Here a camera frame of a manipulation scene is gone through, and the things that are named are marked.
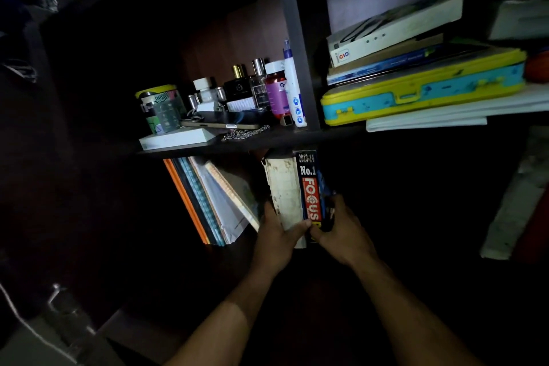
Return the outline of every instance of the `smartphone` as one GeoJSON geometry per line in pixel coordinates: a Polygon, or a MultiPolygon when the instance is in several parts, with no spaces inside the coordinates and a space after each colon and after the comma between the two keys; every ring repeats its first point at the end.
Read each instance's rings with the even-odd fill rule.
{"type": "Polygon", "coordinates": [[[181,120],[182,126],[194,128],[259,129],[270,123],[266,109],[244,112],[197,112],[181,120]]]}

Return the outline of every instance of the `yellow pencil box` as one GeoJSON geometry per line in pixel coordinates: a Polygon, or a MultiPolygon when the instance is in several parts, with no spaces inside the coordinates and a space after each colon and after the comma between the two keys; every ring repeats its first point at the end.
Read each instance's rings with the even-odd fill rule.
{"type": "Polygon", "coordinates": [[[524,86],[526,53],[489,47],[335,87],[320,103],[330,126],[389,114],[507,96],[524,86]]]}

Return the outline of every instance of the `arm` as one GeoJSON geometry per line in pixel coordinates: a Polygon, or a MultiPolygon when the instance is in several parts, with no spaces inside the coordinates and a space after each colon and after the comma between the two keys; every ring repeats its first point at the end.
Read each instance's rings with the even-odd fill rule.
{"type": "Polygon", "coordinates": [[[310,225],[304,220],[285,232],[271,203],[266,203],[250,271],[165,366],[237,365],[273,279],[310,225]]]}
{"type": "Polygon", "coordinates": [[[482,365],[378,258],[368,234],[345,206],[342,196],[335,196],[333,230],[326,233],[313,227],[311,235],[359,277],[389,335],[400,365],[482,365]]]}

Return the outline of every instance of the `white cable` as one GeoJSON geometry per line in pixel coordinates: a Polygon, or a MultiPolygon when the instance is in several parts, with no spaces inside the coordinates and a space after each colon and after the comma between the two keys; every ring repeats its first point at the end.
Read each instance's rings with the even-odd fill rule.
{"type": "Polygon", "coordinates": [[[11,308],[11,311],[13,311],[13,314],[15,315],[15,318],[17,318],[17,320],[19,320],[19,322],[21,324],[23,324],[25,326],[25,328],[27,328],[38,340],[40,340],[42,343],[44,343],[46,346],[48,346],[50,349],[54,349],[56,352],[58,352],[60,355],[64,356],[66,359],[70,360],[72,363],[74,364],[78,364],[78,362],[76,361],[76,359],[74,357],[72,357],[70,354],[68,353],[65,353],[63,350],[61,350],[60,348],[58,348],[55,344],[52,344],[50,343],[49,341],[47,341],[44,337],[42,337],[41,335],[39,335],[20,315],[19,315],[19,312],[17,311],[17,308],[15,307],[15,305],[13,305],[13,302],[11,301],[11,298],[9,297],[9,294],[8,294],[8,291],[5,290],[4,286],[2,285],[2,283],[0,283],[0,289],[2,290],[2,292],[4,293],[4,297],[5,297],[5,300],[8,301],[8,305],[9,307],[11,308]]]}

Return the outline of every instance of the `left hand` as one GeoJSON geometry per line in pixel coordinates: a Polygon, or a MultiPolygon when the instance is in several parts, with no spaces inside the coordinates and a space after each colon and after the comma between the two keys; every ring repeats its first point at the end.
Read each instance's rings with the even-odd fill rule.
{"type": "Polygon", "coordinates": [[[272,204],[265,203],[265,214],[257,233],[250,270],[273,280],[290,262],[295,244],[309,227],[311,220],[307,219],[284,231],[272,204]]]}

